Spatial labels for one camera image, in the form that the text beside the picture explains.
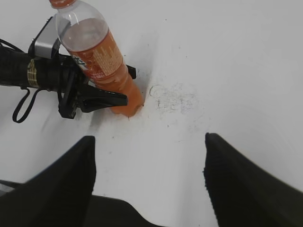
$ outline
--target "plastic bottle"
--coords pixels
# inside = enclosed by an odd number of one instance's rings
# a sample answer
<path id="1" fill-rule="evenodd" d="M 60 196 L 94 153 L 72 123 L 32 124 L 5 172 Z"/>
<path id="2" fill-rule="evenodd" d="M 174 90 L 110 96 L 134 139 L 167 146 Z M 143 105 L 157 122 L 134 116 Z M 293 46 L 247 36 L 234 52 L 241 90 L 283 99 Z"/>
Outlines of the plastic bottle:
<path id="1" fill-rule="evenodd" d="M 128 73 L 123 56 L 100 14 L 81 0 L 50 0 L 58 10 L 59 39 L 96 87 L 127 95 L 128 105 L 112 107 L 114 113 L 131 117 L 143 105 L 143 97 Z"/>

